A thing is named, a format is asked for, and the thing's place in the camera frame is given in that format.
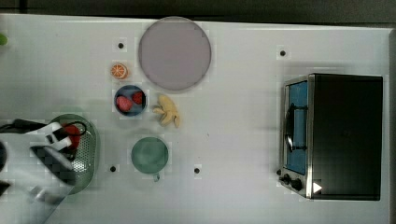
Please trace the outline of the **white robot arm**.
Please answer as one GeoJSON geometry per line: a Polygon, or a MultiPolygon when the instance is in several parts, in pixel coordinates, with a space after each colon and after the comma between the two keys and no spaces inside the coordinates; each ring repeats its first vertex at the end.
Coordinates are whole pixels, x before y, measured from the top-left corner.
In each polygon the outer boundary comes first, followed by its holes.
{"type": "Polygon", "coordinates": [[[65,138],[43,134],[1,135],[1,224],[44,224],[76,185],[71,162],[60,152],[65,138]]]}

